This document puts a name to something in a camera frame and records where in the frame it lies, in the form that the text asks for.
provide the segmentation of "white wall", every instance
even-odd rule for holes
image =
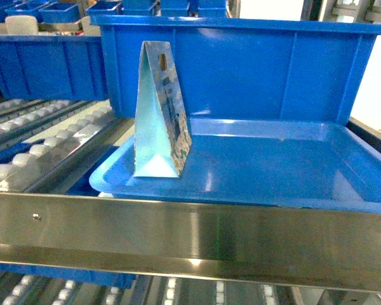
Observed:
[[[381,36],[375,42],[351,115],[381,130]]]
[[[300,20],[304,0],[241,0],[240,18]]]

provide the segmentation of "metal frame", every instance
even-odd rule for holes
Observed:
[[[0,193],[0,262],[381,292],[381,215]]]

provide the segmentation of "tray lip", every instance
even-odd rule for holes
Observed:
[[[212,121],[212,119],[202,119],[202,118],[191,118],[190,121]],[[277,121],[277,120],[254,120],[255,123],[271,122],[280,124],[313,124],[313,125],[327,125],[330,128],[334,128],[340,132],[346,134],[350,137],[358,147],[365,149],[366,152],[372,155],[377,162],[381,163],[381,154],[372,148],[365,141],[361,140],[358,136],[352,133],[348,128],[338,125],[336,123],[329,122],[307,122],[307,121]],[[97,191],[112,193],[117,198],[127,198],[133,200],[156,200],[160,201],[181,201],[181,202],[198,202],[202,204],[231,204],[231,205],[265,205],[271,207],[292,207],[292,208],[321,208],[329,210],[348,210],[348,211],[358,211],[358,212],[381,212],[381,202],[371,202],[371,201],[355,201],[355,200],[322,200],[316,198],[257,198],[254,200],[220,200],[211,198],[201,198],[196,196],[194,192],[191,191],[183,200],[178,200],[178,192],[181,190],[172,190],[171,194],[164,194],[164,199],[158,196],[153,196],[149,194],[144,194],[139,198],[138,191],[139,187],[133,186],[119,186],[119,191],[114,191],[115,186],[110,185],[108,182],[104,181],[104,175],[108,172],[109,168],[117,162],[128,149],[131,149],[134,143],[134,135],[131,136],[125,143],[123,143],[114,153],[112,153],[90,176],[90,184]],[[222,192],[210,192],[211,195],[222,194]]]
[[[202,27],[214,29],[260,29],[298,32],[334,32],[381,35],[381,24],[345,24],[340,22],[252,20],[239,18],[194,18],[97,15],[93,25],[136,25],[151,27]]]

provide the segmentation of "metal rail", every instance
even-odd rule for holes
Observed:
[[[0,193],[0,262],[381,292],[381,215]]]

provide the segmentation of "bin rim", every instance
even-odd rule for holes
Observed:
[[[97,15],[93,25],[136,25],[153,27],[199,27],[214,29],[260,29],[301,32],[336,32],[381,35],[381,24],[346,24],[340,22],[253,20],[240,18],[194,18]]]

